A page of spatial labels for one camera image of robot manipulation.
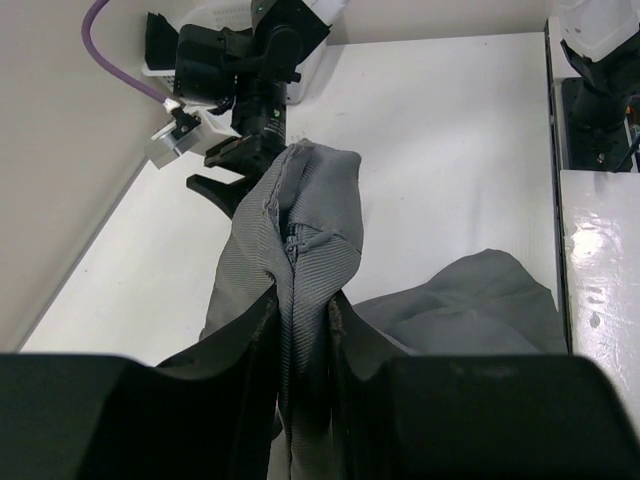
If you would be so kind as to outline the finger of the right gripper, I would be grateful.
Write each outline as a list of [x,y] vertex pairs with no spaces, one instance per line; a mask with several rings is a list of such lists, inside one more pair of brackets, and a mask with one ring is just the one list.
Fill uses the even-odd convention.
[[213,203],[227,218],[232,220],[238,206],[258,181],[258,176],[248,176],[225,184],[195,174],[186,179],[186,187]]

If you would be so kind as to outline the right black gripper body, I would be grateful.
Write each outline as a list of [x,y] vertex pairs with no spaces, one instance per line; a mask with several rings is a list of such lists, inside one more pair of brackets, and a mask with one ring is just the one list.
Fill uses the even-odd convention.
[[204,166],[262,175],[286,148],[285,82],[238,82],[231,108],[234,134],[206,151]]

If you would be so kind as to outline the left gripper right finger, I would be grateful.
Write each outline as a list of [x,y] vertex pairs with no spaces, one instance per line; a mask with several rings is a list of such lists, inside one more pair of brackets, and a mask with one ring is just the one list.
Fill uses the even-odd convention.
[[329,303],[340,479],[635,479],[639,440],[578,356],[411,356]]

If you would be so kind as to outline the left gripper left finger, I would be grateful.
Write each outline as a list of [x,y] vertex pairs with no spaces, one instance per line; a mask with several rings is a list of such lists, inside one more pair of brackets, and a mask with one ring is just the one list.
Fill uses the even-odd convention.
[[240,317],[155,367],[100,355],[1,358],[5,479],[263,479],[279,310]]

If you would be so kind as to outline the grey pleated skirt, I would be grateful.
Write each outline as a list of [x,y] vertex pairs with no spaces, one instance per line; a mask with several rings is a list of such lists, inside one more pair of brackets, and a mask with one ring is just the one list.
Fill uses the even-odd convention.
[[[307,140],[283,151],[242,200],[220,256],[203,328],[211,335],[275,287],[281,315],[274,479],[335,477],[328,312],[363,247],[357,153]],[[385,343],[409,355],[564,354],[551,292],[511,254],[464,257],[417,287],[358,304]]]

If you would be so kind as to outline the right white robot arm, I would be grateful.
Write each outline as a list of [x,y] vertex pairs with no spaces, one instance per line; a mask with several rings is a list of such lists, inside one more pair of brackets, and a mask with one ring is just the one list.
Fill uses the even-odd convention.
[[181,28],[173,92],[209,106],[214,116],[232,114],[234,136],[207,149],[204,164],[241,177],[223,184],[193,175],[186,185],[227,217],[284,151],[287,88],[301,82],[299,65],[345,7],[343,1],[254,1],[248,29]]

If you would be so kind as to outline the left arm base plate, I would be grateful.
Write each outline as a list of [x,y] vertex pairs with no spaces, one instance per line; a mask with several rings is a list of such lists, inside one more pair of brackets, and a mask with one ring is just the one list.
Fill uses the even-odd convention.
[[598,62],[570,47],[561,22],[545,26],[553,151],[559,170],[638,169],[639,35]]

